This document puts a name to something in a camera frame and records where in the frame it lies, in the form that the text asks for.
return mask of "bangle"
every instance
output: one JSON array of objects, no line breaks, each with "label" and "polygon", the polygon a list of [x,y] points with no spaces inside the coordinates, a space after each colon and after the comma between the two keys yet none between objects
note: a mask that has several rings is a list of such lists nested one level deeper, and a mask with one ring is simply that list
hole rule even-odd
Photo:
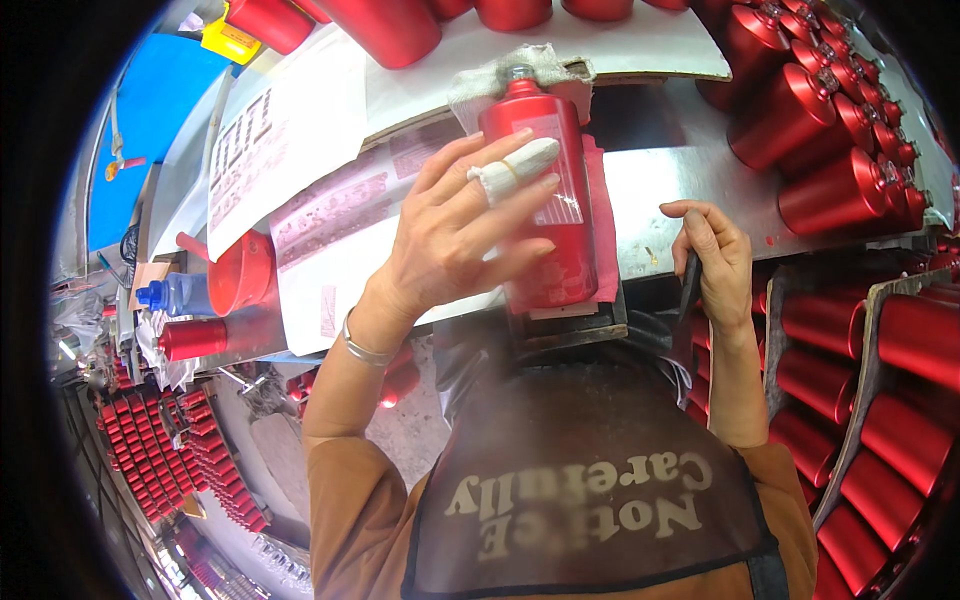
[{"label": "bangle", "polygon": [[347,311],[347,315],[344,317],[344,326],[340,329],[340,336],[344,338],[344,344],[347,345],[347,350],[350,354],[353,354],[371,367],[386,367],[390,364],[390,361],[394,359],[393,353],[384,354],[379,352],[370,352],[367,349],[360,348],[350,339],[350,330],[347,327],[347,320],[349,320],[350,314],[353,313],[353,308],[350,308],[350,310]]}]

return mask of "blue plastic bottle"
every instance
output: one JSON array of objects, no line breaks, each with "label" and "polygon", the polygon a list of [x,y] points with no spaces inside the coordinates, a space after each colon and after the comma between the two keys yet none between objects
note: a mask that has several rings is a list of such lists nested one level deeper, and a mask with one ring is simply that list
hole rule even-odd
[{"label": "blue plastic bottle", "polygon": [[168,274],[163,281],[151,281],[149,286],[138,289],[136,299],[150,310],[162,310],[171,317],[217,314],[206,292],[206,273]]}]

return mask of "yellow container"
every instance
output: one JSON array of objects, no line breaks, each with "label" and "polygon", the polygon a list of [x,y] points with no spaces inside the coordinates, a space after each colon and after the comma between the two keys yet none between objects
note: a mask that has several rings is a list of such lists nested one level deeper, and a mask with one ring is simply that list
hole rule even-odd
[{"label": "yellow container", "polygon": [[260,49],[258,39],[228,25],[223,17],[204,27],[200,45],[240,64],[247,64]]}]

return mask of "blue plastic board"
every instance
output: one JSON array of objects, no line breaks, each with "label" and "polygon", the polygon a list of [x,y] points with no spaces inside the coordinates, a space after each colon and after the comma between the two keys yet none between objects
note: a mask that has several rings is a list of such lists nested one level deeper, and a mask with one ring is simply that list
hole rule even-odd
[{"label": "blue plastic board", "polygon": [[117,124],[124,158],[145,156],[147,163],[120,171],[107,181],[113,161],[109,121],[104,131],[90,194],[89,240],[92,251],[120,241],[133,205],[154,162],[162,162],[190,110],[230,61],[186,37],[153,34],[133,57],[117,93]]}]

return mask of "sleeve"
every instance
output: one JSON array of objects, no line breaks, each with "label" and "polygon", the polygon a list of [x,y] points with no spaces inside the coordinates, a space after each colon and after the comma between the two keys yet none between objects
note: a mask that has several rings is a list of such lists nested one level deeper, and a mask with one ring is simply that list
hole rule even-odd
[{"label": "sleeve", "polygon": [[315,598],[366,597],[406,503],[400,473],[376,444],[360,438],[314,446],[306,468]]},{"label": "sleeve", "polygon": [[738,451],[754,476],[767,526],[780,543],[790,598],[811,598],[817,581],[817,538],[793,457],[783,444]]}]

